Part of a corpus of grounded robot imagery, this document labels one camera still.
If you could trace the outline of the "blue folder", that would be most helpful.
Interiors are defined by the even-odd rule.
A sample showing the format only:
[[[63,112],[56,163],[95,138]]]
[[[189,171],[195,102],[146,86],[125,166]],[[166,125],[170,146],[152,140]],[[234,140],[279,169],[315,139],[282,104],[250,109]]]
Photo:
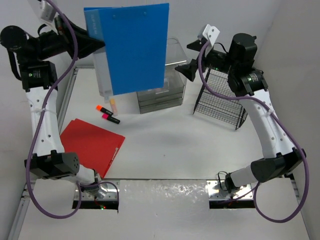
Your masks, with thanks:
[[[89,36],[105,44],[93,53],[102,97],[164,86],[169,10],[169,3],[84,8]]]

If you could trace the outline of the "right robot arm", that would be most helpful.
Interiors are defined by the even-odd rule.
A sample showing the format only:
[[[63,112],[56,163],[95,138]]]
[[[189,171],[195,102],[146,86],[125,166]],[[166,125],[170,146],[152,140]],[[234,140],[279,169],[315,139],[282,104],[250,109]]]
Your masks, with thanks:
[[[305,151],[274,112],[263,71],[253,66],[258,50],[255,36],[235,34],[229,50],[224,52],[214,50],[213,43],[203,36],[188,44],[187,48],[197,51],[198,57],[187,65],[176,67],[176,70],[190,81],[194,81],[196,72],[202,77],[206,69],[227,74],[227,83],[234,96],[215,92],[206,80],[202,81],[203,85],[215,97],[239,101],[251,119],[262,148],[262,159],[226,174],[226,191],[232,193],[247,184],[265,183],[291,172],[300,163],[306,163]]]

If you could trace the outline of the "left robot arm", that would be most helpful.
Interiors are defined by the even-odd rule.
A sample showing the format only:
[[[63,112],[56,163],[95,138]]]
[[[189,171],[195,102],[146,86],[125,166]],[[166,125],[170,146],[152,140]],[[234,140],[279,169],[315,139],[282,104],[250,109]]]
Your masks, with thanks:
[[[26,176],[93,184],[96,171],[84,167],[76,153],[63,147],[57,117],[59,78],[55,64],[48,59],[68,53],[76,61],[105,44],[89,37],[64,15],[54,18],[53,30],[37,37],[9,25],[1,31],[0,43],[7,50],[13,75],[22,83],[31,114],[33,140],[24,161]]]

